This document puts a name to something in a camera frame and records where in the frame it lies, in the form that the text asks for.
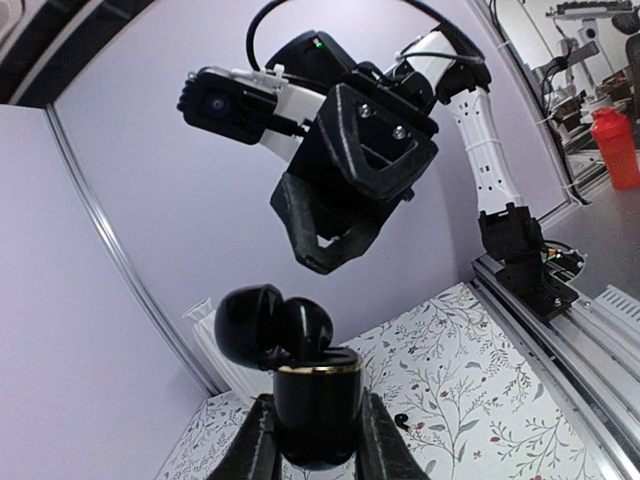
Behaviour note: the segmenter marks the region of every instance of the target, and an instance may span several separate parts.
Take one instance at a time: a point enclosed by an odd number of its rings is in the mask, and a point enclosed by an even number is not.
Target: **screw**
[[[371,107],[366,103],[363,103],[358,107],[358,114],[360,115],[360,118],[369,118],[372,113],[373,111],[371,110]]]
[[[392,136],[396,140],[403,140],[407,138],[407,131],[404,129],[402,125],[398,125],[393,129]]]

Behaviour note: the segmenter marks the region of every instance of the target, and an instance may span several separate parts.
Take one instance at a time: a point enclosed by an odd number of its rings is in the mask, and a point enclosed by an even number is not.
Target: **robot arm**
[[[470,56],[477,51],[443,24],[383,73],[356,64],[326,33],[307,32],[260,72],[192,74],[179,109],[190,125],[259,143],[289,164],[271,205],[296,259],[328,274],[363,255],[413,197],[412,185],[438,152],[429,115],[440,101],[466,147],[483,244],[505,265],[498,279],[546,320],[577,295],[545,279],[540,225],[511,179],[491,111],[491,76]]]

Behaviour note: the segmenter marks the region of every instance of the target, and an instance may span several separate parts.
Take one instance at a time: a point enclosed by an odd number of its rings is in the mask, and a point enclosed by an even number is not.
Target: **camera lens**
[[[205,113],[214,120],[224,120],[231,113],[232,107],[231,99],[219,92],[207,96],[204,103]]]

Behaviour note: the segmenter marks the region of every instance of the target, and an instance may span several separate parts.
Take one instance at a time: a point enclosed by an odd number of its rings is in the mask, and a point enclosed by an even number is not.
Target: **table surface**
[[[612,284],[640,299],[640,188],[617,191],[609,183],[591,200],[545,229],[545,238],[586,254],[585,269],[571,281],[585,295],[596,298]]]
[[[433,480],[602,480],[595,462],[525,359],[473,293],[457,285],[349,342],[367,382]],[[196,413],[158,480],[205,480],[247,414],[228,392]],[[353,478],[286,464],[284,480]]]

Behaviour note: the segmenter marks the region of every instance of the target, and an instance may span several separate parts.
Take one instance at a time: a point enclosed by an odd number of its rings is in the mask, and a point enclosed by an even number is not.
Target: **small black hook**
[[[405,432],[409,431],[409,425],[407,422],[409,421],[409,416],[406,413],[399,413],[395,417],[393,417],[393,421],[396,423],[398,428],[401,428]]]

